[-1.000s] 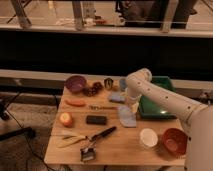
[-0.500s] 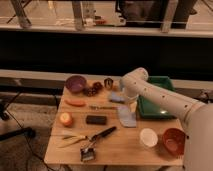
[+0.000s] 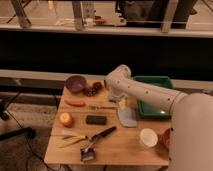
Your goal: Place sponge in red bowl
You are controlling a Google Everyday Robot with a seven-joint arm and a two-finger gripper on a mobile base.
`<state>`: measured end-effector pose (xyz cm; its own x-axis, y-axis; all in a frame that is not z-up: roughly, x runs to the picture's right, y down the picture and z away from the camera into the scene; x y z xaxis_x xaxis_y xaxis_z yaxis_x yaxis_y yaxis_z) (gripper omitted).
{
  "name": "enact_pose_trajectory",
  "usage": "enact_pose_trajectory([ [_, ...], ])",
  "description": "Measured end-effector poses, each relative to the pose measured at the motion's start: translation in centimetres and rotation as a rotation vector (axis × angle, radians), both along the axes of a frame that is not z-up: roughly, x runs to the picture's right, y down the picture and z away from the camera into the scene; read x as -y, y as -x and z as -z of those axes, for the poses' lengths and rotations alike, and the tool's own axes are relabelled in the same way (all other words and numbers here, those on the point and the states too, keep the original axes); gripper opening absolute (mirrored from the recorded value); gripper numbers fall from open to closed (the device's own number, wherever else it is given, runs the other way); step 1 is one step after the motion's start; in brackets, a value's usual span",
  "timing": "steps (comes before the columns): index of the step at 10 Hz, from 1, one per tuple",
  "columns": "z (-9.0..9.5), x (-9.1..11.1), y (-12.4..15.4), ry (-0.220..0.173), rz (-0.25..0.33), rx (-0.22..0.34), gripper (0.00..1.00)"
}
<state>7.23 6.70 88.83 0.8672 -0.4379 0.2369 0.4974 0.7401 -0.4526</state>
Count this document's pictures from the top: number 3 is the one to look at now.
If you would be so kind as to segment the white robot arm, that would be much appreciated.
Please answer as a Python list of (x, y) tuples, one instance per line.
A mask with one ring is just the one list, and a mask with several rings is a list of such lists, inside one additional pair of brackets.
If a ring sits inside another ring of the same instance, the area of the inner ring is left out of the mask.
[(105, 80), (111, 96), (126, 93), (171, 115), (168, 171), (213, 171), (213, 96), (134, 81), (126, 65)]

